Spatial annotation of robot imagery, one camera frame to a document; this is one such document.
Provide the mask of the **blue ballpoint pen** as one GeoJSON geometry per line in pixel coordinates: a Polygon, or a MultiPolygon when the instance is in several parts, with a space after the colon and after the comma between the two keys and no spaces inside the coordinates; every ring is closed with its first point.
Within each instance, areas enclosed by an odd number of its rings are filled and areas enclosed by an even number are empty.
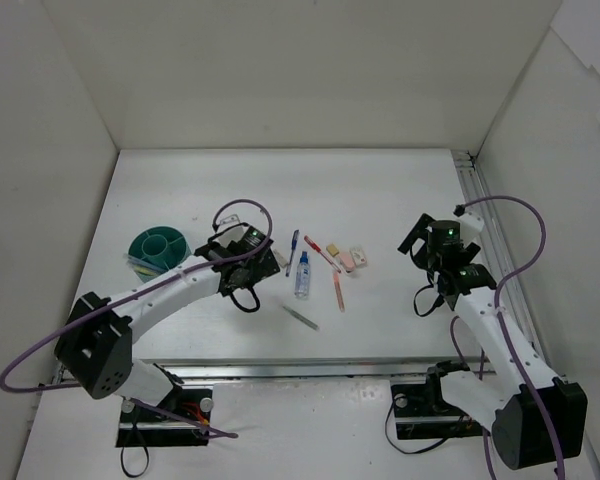
{"type": "Polygon", "coordinates": [[[296,229],[292,234],[290,255],[289,255],[288,263],[287,263],[286,269],[285,269],[286,277],[290,277],[291,268],[293,265],[293,260],[294,260],[294,256],[295,256],[295,252],[296,252],[296,248],[297,248],[299,233],[300,233],[299,229],[296,229]]]}

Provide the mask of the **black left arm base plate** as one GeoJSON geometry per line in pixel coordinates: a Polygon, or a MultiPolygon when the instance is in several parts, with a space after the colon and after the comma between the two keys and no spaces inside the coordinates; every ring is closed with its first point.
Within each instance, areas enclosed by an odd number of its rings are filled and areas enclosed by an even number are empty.
{"type": "MultiPolygon", "coordinates": [[[[211,418],[213,394],[209,388],[185,389],[175,413],[189,420],[207,423],[211,418]]],[[[207,446],[209,434],[198,427],[176,421],[124,400],[121,406],[116,448],[207,446]]]]}

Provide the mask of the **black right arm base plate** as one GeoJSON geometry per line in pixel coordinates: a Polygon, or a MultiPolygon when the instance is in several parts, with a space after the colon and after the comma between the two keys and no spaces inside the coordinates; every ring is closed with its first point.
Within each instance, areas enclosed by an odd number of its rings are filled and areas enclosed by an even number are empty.
{"type": "Polygon", "coordinates": [[[390,423],[398,440],[442,440],[482,435],[482,427],[459,408],[434,404],[425,383],[393,383],[390,423]]]}

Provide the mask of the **yellow highlighter pen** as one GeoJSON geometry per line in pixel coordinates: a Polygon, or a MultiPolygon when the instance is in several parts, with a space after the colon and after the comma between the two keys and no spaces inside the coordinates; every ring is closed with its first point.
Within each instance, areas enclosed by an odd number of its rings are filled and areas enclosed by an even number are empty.
{"type": "Polygon", "coordinates": [[[138,276],[138,278],[144,283],[146,283],[146,282],[150,281],[151,279],[160,275],[159,272],[156,272],[155,270],[148,269],[148,268],[145,268],[142,266],[134,265],[131,267],[131,269],[138,276]]]}

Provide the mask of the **purple highlighter pen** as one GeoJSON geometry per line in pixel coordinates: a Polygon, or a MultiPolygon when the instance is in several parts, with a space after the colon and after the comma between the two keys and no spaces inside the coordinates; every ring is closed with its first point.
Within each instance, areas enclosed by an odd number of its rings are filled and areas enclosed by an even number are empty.
{"type": "Polygon", "coordinates": [[[164,268],[161,268],[159,266],[153,265],[149,262],[143,261],[139,258],[130,256],[130,255],[125,255],[125,259],[128,263],[130,263],[131,265],[137,265],[137,266],[142,266],[148,269],[152,269],[155,270],[156,272],[159,272],[160,274],[165,273],[166,270],[164,268]]]}

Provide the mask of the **orange highlighter pen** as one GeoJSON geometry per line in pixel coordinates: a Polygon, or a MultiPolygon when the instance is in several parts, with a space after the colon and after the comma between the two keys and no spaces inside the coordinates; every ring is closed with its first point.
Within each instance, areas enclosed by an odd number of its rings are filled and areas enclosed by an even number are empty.
{"type": "Polygon", "coordinates": [[[332,279],[333,279],[333,284],[334,284],[334,289],[335,289],[335,294],[336,294],[339,311],[341,313],[344,313],[346,307],[345,307],[344,298],[343,298],[342,289],[341,289],[340,275],[336,270],[332,271],[332,279]]]}

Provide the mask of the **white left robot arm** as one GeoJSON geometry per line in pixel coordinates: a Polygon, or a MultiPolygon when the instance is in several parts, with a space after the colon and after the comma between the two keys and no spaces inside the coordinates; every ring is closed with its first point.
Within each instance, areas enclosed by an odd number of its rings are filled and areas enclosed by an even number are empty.
{"type": "Polygon", "coordinates": [[[123,294],[80,297],[54,354],[95,400],[111,395],[138,400],[155,418],[179,409],[181,387],[175,375],[133,354],[134,344],[163,320],[190,304],[238,290],[255,291],[279,273],[272,239],[242,223],[209,238],[172,270],[123,294]]]}

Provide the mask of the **grey white eraser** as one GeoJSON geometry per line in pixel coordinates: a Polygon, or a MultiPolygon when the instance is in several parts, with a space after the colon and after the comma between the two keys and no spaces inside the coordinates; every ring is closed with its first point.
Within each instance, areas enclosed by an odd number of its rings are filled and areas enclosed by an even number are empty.
{"type": "Polygon", "coordinates": [[[287,258],[283,256],[277,249],[273,250],[273,254],[281,267],[285,267],[288,264],[287,258]]]}

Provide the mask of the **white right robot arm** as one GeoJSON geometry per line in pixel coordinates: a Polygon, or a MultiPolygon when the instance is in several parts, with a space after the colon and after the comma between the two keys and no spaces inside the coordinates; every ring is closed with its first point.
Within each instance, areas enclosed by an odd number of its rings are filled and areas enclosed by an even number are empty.
{"type": "Polygon", "coordinates": [[[500,381],[494,388],[467,366],[441,362],[429,369],[422,398],[435,412],[453,406],[470,416],[512,470],[563,464],[581,453],[586,394],[544,362],[497,299],[495,279],[475,260],[483,227],[471,212],[451,220],[423,214],[398,248],[471,330],[500,381]]]}

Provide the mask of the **blue highlighter pen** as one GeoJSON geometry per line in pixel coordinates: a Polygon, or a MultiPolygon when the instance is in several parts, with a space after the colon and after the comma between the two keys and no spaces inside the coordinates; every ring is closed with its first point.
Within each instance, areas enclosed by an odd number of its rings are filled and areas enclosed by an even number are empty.
{"type": "Polygon", "coordinates": [[[164,269],[158,268],[157,266],[151,265],[147,262],[143,262],[137,259],[128,259],[127,263],[135,271],[147,276],[158,276],[165,272],[164,269]]]}

